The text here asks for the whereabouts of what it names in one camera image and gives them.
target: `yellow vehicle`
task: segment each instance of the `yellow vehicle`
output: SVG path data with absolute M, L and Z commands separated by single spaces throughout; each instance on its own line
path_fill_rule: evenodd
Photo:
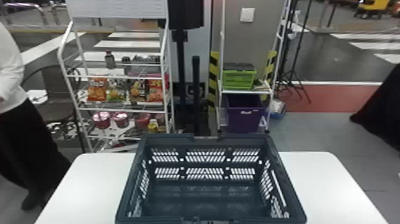
M 354 17 L 361 15 L 362 19 L 366 19 L 377 15 L 377 18 L 381 19 L 383 12 L 388 7 L 388 3 L 389 0 L 360 0 Z

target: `purple storage box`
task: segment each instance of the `purple storage box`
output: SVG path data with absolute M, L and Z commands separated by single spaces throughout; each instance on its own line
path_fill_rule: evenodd
M 229 94 L 227 96 L 228 132 L 257 132 L 265 107 L 259 95 Z

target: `person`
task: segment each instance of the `person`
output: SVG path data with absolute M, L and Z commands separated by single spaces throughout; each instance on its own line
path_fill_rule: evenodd
M 34 209 L 57 187 L 70 162 L 20 86 L 21 53 L 0 22 L 0 174 L 29 192 L 21 209 Z

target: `green crate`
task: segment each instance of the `green crate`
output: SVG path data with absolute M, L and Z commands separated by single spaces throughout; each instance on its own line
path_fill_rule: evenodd
M 251 90 L 254 77 L 257 74 L 255 67 L 249 63 L 224 63 L 224 89 Z

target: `white sign board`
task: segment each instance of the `white sign board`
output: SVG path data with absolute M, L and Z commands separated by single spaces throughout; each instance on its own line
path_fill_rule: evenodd
M 166 18 L 166 0 L 66 0 L 71 18 Z

